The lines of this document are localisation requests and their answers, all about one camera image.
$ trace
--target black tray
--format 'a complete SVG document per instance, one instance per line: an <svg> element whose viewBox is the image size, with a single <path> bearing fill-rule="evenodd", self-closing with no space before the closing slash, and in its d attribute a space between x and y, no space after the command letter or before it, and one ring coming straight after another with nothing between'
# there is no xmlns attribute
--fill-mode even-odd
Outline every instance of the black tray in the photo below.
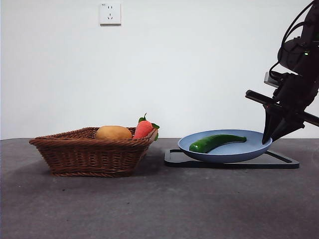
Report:
<svg viewBox="0 0 319 239"><path fill-rule="evenodd" d="M164 163L168 167L186 168L265 168L265 169L296 169L299 162L267 151L257 158L236 163L208 163L188 157L180 149L168 149L165 151Z"/></svg>

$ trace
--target green pepper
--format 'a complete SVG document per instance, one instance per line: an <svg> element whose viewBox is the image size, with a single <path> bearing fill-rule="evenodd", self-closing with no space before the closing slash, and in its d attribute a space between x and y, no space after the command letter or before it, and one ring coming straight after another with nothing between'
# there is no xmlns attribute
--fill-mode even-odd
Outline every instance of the green pepper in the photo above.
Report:
<svg viewBox="0 0 319 239"><path fill-rule="evenodd" d="M241 137L232 134L216 134L204 137L192 143L189 150L197 153L207 153L214 148L217 148L226 143L246 142L246 137Z"/></svg>

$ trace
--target wall socket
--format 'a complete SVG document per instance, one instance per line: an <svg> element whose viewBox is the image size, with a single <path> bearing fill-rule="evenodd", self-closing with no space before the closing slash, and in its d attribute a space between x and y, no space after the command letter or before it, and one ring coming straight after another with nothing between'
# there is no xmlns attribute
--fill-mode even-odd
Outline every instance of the wall socket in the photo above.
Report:
<svg viewBox="0 0 319 239"><path fill-rule="evenodd" d="M100 25L121 25L121 3L104 2L100 4Z"/></svg>

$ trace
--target potato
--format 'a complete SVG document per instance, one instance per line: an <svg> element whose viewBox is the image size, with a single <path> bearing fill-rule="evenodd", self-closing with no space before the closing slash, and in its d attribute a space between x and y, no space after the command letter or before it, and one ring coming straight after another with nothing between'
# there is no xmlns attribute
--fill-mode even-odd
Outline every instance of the potato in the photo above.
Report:
<svg viewBox="0 0 319 239"><path fill-rule="evenodd" d="M117 125L106 125L100 127L95 134L96 139L107 140L107 139L130 139L132 133L128 128L117 126Z"/></svg>

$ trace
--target cable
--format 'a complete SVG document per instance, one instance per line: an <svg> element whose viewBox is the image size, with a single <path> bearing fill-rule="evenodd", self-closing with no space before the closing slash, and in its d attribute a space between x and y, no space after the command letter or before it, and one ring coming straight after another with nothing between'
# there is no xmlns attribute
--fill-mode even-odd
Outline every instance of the cable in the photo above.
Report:
<svg viewBox="0 0 319 239"><path fill-rule="evenodd" d="M295 22L298 20L298 18L302 15L302 14L304 14L304 12L309 8L309 7L311 7L313 4L315 3L315 0L313 0L310 4L308 4L297 16L296 16L296 18L294 19L294 21L290 24L290 26L288 27L288 29L287 29L287 31L286 31L286 33L285 33L285 35L284 35L284 37L283 37L283 40L282 40L282 42L281 42L281 47L280 47L280 55L279 55L279 59L278 59L278 62L276 63L276 64L274 64L271 68L270 68L270 70L269 70L269 75L270 75L270 77L274 77L274 76L272 76L272 70L273 70L273 68L275 67L275 66L277 66L279 63L280 63L280 61L281 61L281 58L282 58L282 52L283 52L283 49L284 49L284 44L285 44L285 42L286 42L286 40L287 40L287 38L288 38L288 36L293 32L291 29L292 29L292 27L293 27L293 25L295 24Z"/></svg>
<svg viewBox="0 0 319 239"><path fill-rule="evenodd" d="M302 22L299 22L298 24L296 24L296 25L290 30L290 32L288 33L287 38L288 38L289 35L290 35L291 33L293 33L297 28L299 28L299 27L301 27L301 26L304 26L304 25L309 25L309 22L307 22L307 21L302 21Z"/></svg>

